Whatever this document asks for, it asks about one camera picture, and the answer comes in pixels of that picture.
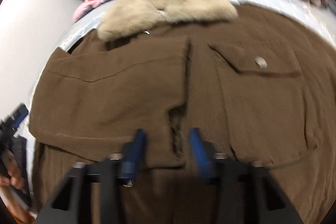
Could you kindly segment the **left hand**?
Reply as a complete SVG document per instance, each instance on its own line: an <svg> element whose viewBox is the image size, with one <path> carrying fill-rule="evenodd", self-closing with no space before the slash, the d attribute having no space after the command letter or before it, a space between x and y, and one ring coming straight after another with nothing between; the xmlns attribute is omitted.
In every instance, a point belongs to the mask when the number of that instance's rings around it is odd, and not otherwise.
<svg viewBox="0 0 336 224"><path fill-rule="evenodd" d="M14 155L10 151L7 151L5 159L8 160L7 173L10 177L7 178L6 176L1 176L1 186L13 186L16 189L23 188L25 182L21 177L21 171L18 168Z"/></svg>

